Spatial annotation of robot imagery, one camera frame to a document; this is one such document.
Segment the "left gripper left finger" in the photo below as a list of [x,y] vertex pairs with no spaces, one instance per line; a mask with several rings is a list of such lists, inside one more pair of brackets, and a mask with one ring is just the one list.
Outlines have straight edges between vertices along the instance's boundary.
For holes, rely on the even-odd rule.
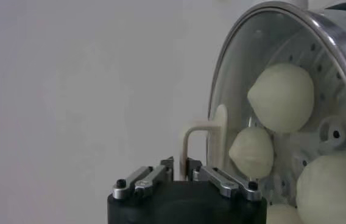
[[170,156],[161,160],[158,166],[141,166],[127,178],[118,179],[111,194],[116,200],[126,200],[136,192],[142,197],[148,197],[159,184],[173,180],[174,158]]

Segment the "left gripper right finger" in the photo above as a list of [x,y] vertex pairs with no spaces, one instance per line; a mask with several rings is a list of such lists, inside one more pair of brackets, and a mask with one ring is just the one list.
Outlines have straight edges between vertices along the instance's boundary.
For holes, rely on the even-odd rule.
[[221,196],[233,198],[242,195],[248,201],[261,201],[262,195],[256,181],[233,176],[213,166],[203,166],[199,160],[186,159],[186,179],[188,181],[206,181],[215,186]]

